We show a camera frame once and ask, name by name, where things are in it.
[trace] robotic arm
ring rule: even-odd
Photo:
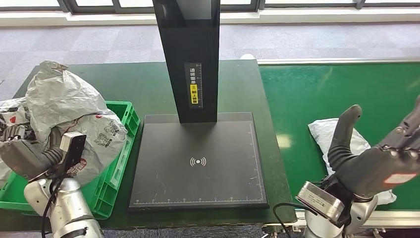
[[[357,156],[350,151],[350,139],[361,114],[360,106],[354,105],[339,118],[328,151],[328,161],[336,173],[319,187],[306,182],[297,196],[314,211],[305,213],[306,238],[352,234],[375,209],[376,194],[420,173],[420,96],[414,110],[394,130]]]
[[[53,128],[50,148],[43,153],[32,141],[11,137],[0,142],[0,155],[13,171],[29,181],[24,195],[43,216],[43,238],[46,217],[50,219],[54,238],[102,238],[102,230],[83,197],[80,184],[66,174],[80,162],[86,135],[65,133],[61,141],[57,135],[59,131]]]

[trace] gray carpet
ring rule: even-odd
[[[420,23],[222,25],[220,59],[420,58]],[[0,101],[35,65],[164,61],[152,26],[0,28]]]

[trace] white plastic package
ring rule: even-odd
[[[0,102],[0,112],[2,103],[9,108],[14,106],[11,110],[14,112],[0,113],[0,139],[2,134],[24,134],[22,138],[37,140],[40,150],[45,150],[53,127],[58,127],[61,134],[77,131],[86,135],[81,162],[67,171],[81,185],[101,174],[126,141],[127,130],[118,116],[106,107],[100,93],[56,62],[40,64],[25,98]],[[4,163],[0,162],[0,186],[1,179],[8,177],[2,165]]]
[[[334,134],[335,127],[337,126],[338,118],[316,120],[308,125],[309,131],[312,137],[319,145],[323,156],[328,174],[333,174],[334,171],[328,163],[328,150],[331,145],[332,136]],[[353,154],[359,155],[365,150],[369,149],[369,143],[363,138],[356,129],[353,129],[352,139],[350,141],[350,150]],[[392,190],[384,191],[378,194],[378,205],[389,204],[394,202],[397,196],[392,193]]]

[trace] green plastic crate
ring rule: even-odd
[[[127,141],[115,160],[101,175],[82,188],[86,202],[98,220],[105,220],[112,213],[125,166],[133,147],[134,137],[140,125],[140,120],[130,102],[107,101],[106,105],[117,114],[128,133]],[[0,208],[38,216],[23,195],[23,189],[27,184],[28,182],[24,178],[11,173],[7,182],[0,189]]]

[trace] wireless charging symbol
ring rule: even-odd
[[[206,158],[203,156],[201,159],[196,159],[194,157],[191,157],[190,159],[190,165],[191,167],[194,167],[194,165],[202,165],[202,166],[206,166],[207,164],[207,160]]]

